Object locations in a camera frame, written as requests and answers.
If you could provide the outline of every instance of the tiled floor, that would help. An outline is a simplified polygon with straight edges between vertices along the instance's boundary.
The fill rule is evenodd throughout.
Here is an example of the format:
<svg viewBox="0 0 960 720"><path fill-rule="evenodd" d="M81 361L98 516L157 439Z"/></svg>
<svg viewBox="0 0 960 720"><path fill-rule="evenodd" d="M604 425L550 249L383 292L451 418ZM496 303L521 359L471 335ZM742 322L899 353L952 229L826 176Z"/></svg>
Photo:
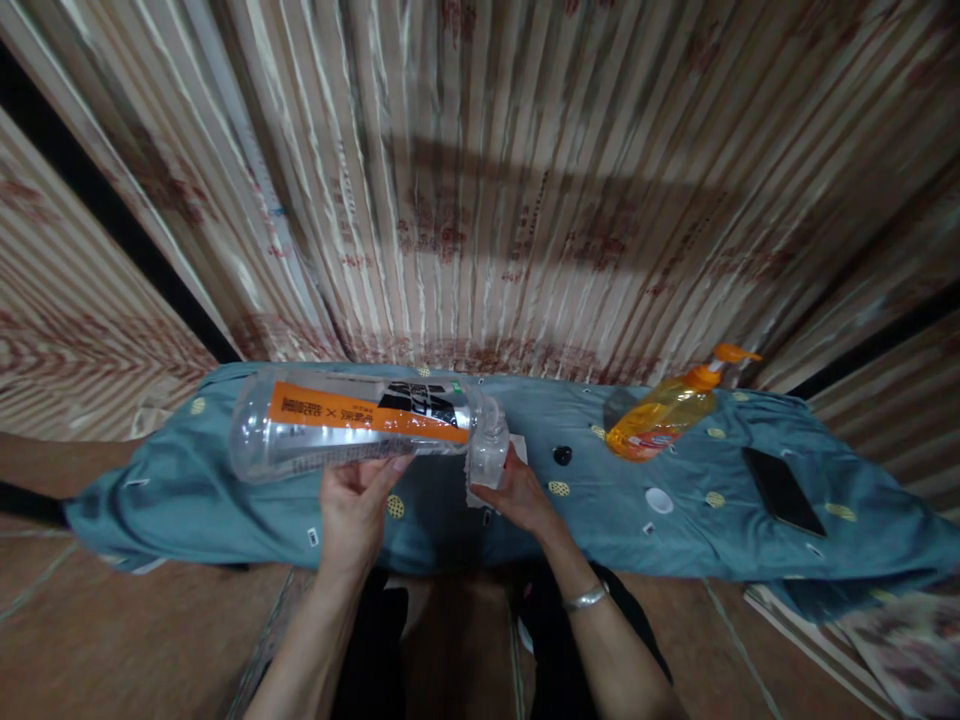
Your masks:
<svg viewBox="0 0 960 720"><path fill-rule="evenodd" d="M0 477L67 496L134 447L0 436ZM737 587L623 579L647 611L692 718L876 717ZM309 573L278 565L237 574L171 562L121 575L69 535L0 516L0 717L226 717L241 687L252 689L252 664L272 654L309 582ZM404 640L409 717L529 712L535 661L519 646L506 598L489 572L434 583Z"/></svg>

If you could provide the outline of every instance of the smartphone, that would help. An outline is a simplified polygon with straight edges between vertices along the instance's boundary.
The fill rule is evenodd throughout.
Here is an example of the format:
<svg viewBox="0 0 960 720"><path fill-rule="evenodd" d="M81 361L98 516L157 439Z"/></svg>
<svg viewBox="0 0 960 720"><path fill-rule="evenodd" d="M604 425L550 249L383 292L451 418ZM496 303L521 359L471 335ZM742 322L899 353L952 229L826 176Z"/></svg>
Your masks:
<svg viewBox="0 0 960 720"><path fill-rule="evenodd" d="M767 512L797 530L819 538L827 537L827 531L810 507L810 501L803 494L789 465L781 458L753 448L743 449L743 459L750 468Z"/></svg>

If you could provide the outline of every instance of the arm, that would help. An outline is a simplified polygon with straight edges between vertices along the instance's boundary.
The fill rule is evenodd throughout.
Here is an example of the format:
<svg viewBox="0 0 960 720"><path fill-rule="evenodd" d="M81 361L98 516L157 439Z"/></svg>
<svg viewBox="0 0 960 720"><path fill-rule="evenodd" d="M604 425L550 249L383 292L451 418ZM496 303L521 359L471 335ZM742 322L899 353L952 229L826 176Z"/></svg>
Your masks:
<svg viewBox="0 0 960 720"><path fill-rule="evenodd" d="M320 569L250 703L247 720L329 718L360 593L383 544L387 497L411 460L323 471Z"/></svg>
<svg viewBox="0 0 960 720"><path fill-rule="evenodd" d="M512 446L503 487L495 491L474 485L471 489L515 525L533 533L564 599L577 598L600 585L566 523ZM609 595L568 617L590 692L602 718L686 717L657 661Z"/></svg>

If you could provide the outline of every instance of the orange liquid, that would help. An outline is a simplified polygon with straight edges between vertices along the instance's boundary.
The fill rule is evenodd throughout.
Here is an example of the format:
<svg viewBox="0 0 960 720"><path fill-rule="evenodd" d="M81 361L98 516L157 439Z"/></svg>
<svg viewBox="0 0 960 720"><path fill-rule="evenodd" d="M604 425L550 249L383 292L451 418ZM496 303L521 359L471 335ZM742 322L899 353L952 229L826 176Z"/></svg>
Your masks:
<svg viewBox="0 0 960 720"><path fill-rule="evenodd" d="M695 390L683 378L668 378L607 433L607 447L631 462L647 462L713 412L709 390Z"/></svg>

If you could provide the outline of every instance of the beige curtain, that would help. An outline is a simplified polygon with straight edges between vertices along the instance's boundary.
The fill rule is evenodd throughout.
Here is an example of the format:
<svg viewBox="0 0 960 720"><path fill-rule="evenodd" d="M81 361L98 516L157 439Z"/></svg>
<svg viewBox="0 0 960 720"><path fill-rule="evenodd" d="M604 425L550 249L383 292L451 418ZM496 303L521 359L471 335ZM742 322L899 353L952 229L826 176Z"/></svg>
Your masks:
<svg viewBox="0 0 960 720"><path fill-rule="evenodd" d="M756 384L788 392L958 279L960 159L954 158L901 208L809 321L771 353Z"/></svg>
<svg viewBox="0 0 960 720"><path fill-rule="evenodd" d="M950 8L9 0L0 33L244 357L652 383L791 347L948 183Z"/></svg>
<svg viewBox="0 0 960 720"><path fill-rule="evenodd" d="M3 112L0 192L0 432L152 432L213 358Z"/></svg>
<svg viewBox="0 0 960 720"><path fill-rule="evenodd" d="M810 400L838 437L960 524L960 312Z"/></svg>

